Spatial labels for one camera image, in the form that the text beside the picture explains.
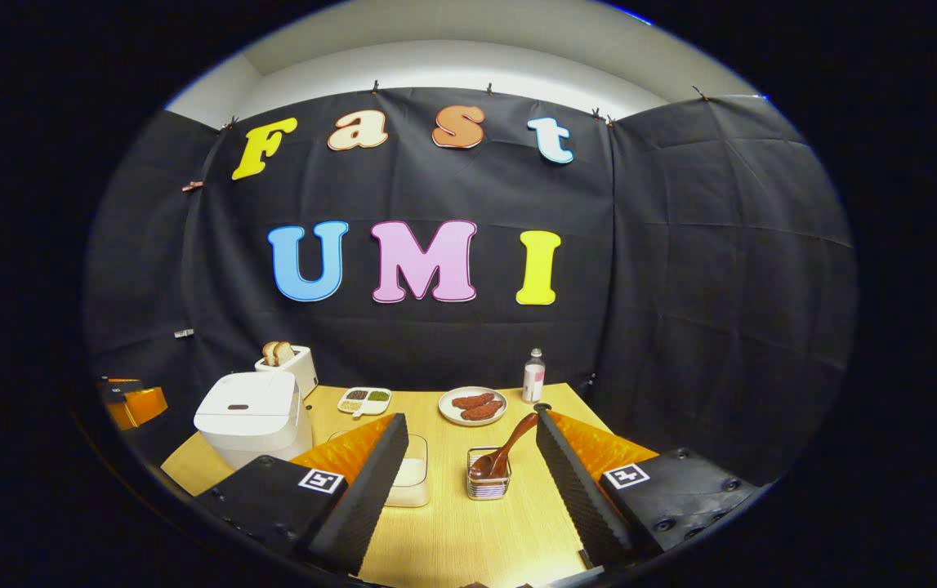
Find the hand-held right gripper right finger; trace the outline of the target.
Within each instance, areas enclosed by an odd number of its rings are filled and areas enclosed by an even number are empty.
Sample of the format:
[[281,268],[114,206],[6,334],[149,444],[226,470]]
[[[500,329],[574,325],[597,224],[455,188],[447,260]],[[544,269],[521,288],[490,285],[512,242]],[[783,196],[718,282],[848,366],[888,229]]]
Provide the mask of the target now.
[[692,449],[656,454],[550,407],[536,411],[537,447],[592,564],[658,557],[763,490]]

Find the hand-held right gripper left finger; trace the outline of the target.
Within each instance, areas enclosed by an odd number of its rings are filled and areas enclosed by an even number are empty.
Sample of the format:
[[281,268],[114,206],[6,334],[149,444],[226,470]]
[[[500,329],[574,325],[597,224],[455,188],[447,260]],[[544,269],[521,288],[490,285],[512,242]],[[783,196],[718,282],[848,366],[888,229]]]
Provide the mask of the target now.
[[407,447],[393,413],[292,461],[256,457],[195,500],[278,557],[355,576]]

